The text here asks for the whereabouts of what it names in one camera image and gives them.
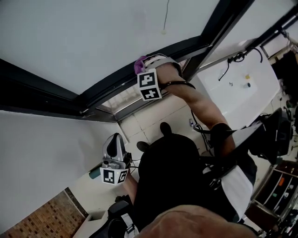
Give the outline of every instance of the sink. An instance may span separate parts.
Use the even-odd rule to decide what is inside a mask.
[[[249,126],[262,113],[280,85],[266,56],[263,54],[260,63],[257,51],[250,52],[242,62],[232,62],[218,81],[227,67],[226,60],[218,63],[199,72],[191,83],[218,106],[229,126],[236,130]]]

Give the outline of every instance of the purple cloth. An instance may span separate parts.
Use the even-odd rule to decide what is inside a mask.
[[[141,56],[140,58],[138,58],[135,62],[135,65],[134,65],[134,69],[135,69],[135,74],[138,74],[138,73],[142,73],[143,72],[143,62],[142,60],[146,59],[147,56]]]

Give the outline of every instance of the white wall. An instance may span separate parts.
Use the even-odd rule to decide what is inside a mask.
[[[117,123],[0,111],[0,234],[100,163]]]
[[[0,58],[75,93],[198,36],[219,0],[1,0]]]
[[[249,41],[261,36],[295,5],[294,0],[255,0],[205,63],[243,50]]]
[[[290,26],[286,31],[290,34],[290,37],[295,41],[298,41],[298,21],[296,21],[292,26]],[[278,35],[272,41],[264,46],[265,51],[269,56],[274,55],[276,52],[285,48],[288,44],[288,39],[286,39],[282,34]]]

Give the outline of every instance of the black strap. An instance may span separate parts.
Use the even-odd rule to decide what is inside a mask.
[[[162,89],[165,89],[166,87],[168,87],[170,85],[179,85],[179,84],[180,85],[187,85],[189,87],[192,87],[192,88],[196,89],[195,86],[193,86],[191,83],[186,82],[186,81],[173,81],[173,82],[169,82],[167,84],[160,84],[159,87],[162,90]]]

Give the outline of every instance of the brick wall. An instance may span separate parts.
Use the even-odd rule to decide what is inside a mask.
[[[61,192],[0,237],[70,238],[84,220],[68,196]]]

